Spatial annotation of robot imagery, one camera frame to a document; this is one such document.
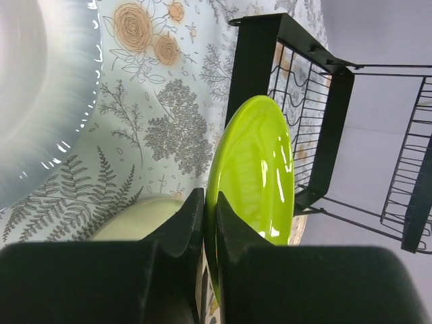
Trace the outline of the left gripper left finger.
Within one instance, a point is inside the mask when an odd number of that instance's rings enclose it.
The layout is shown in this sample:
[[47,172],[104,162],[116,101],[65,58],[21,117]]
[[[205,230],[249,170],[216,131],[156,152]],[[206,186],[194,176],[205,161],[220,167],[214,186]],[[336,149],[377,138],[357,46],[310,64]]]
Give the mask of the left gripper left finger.
[[141,239],[1,250],[2,323],[198,323],[204,191]]

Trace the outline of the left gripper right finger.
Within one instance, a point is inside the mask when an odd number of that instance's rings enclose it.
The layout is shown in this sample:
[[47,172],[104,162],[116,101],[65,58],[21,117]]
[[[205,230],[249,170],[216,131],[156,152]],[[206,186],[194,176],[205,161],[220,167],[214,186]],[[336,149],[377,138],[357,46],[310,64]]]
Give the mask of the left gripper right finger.
[[400,259],[378,246],[275,246],[220,194],[223,323],[430,323]]

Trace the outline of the cream and green round plate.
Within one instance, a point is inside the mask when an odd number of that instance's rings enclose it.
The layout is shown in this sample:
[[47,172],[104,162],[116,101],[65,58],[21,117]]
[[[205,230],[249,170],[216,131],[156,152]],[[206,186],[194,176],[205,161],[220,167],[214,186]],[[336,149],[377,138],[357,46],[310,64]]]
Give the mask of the cream and green round plate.
[[141,240],[178,212],[184,199],[158,195],[144,198],[102,225],[90,241]]

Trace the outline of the lime green small plate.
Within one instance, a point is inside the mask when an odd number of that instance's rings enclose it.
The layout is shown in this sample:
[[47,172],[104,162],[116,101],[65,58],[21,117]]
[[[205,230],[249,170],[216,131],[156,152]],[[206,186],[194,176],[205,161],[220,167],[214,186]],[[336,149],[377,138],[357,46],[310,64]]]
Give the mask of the lime green small plate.
[[294,216],[294,159],[288,123],[265,95],[246,100],[219,141],[205,197],[205,254],[213,291],[221,298],[217,265],[216,204],[231,208],[262,239],[286,246]]

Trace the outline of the square floral plate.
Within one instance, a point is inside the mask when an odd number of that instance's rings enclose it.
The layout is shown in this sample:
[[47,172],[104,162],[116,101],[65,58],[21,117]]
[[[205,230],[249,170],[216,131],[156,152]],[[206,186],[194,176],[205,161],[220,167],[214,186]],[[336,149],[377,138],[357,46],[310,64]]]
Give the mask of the square floral plate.
[[[307,215],[295,216],[292,221],[292,228],[290,239],[288,240],[289,245],[299,245],[302,239],[303,233],[306,228]],[[206,295],[205,301],[201,302],[201,310],[203,314],[201,319],[203,323],[220,323],[221,322],[221,309],[215,296],[213,285],[211,283],[211,276],[209,273],[209,266],[207,260],[204,259],[205,268],[203,274],[207,274],[207,283],[202,282],[202,297]]]

